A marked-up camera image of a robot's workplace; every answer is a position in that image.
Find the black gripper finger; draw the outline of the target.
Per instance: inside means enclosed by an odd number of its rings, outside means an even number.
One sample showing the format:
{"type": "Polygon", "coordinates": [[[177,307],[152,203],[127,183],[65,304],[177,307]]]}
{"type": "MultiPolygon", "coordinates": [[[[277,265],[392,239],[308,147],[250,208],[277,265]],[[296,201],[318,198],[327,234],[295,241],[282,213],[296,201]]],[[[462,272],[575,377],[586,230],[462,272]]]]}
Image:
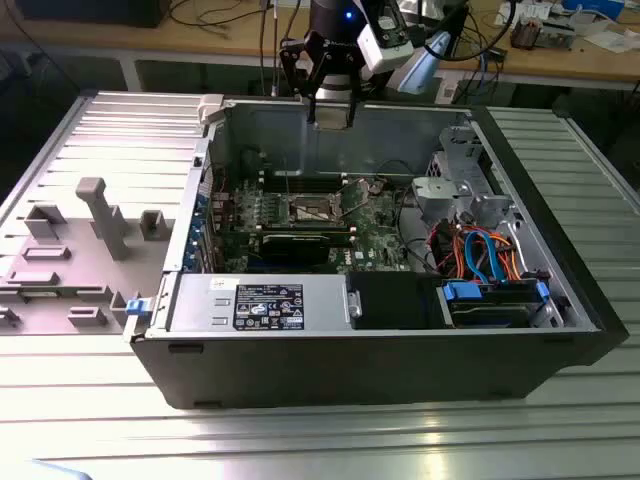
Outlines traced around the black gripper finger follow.
{"type": "Polygon", "coordinates": [[[325,39],[309,30],[300,40],[283,39],[279,58],[290,90],[307,103],[307,122],[316,119],[316,96],[326,76],[325,39]]]}
{"type": "Polygon", "coordinates": [[[347,72],[349,75],[350,97],[347,112],[347,125],[352,126],[356,108],[362,97],[361,70],[366,65],[365,59],[358,48],[351,48],[347,53],[347,72]]]}

